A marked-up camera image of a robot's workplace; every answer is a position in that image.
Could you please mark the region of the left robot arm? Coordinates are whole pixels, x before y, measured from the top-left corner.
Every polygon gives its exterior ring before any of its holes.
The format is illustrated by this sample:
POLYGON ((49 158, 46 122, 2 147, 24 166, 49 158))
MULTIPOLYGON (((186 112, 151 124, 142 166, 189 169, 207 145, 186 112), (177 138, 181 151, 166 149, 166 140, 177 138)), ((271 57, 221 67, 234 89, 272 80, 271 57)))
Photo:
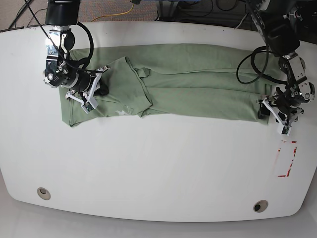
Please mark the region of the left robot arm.
POLYGON ((247 56, 257 74, 251 82, 263 78, 285 86, 284 91, 277 87, 274 95, 259 100, 258 117, 263 119, 273 115, 281 126, 281 134, 287 134, 292 123, 304 112, 300 106, 311 102, 315 97, 315 86, 305 74, 305 62, 296 53, 300 41, 289 20, 289 13, 296 1, 247 0, 245 3, 265 42, 265 46, 256 48, 247 56), (279 58, 279 68, 287 76, 286 81, 265 74, 271 54, 279 58))

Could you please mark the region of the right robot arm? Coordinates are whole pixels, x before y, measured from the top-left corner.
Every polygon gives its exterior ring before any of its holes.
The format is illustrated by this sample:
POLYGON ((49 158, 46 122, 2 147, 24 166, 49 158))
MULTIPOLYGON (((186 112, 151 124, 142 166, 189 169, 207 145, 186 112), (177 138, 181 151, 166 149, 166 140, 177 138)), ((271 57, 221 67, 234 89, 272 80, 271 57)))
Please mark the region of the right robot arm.
POLYGON ((52 88, 67 88, 65 97, 80 103, 85 112, 96 109, 98 102, 95 94, 106 95, 108 87, 100 83, 101 76, 109 68, 89 70, 94 53, 94 42, 88 28, 78 21, 80 1, 50 0, 46 13, 46 25, 52 29, 46 34, 46 69, 44 82, 52 88), (88 35, 90 48, 87 57, 72 60, 70 51, 75 45, 75 36, 71 26, 81 27, 88 35))

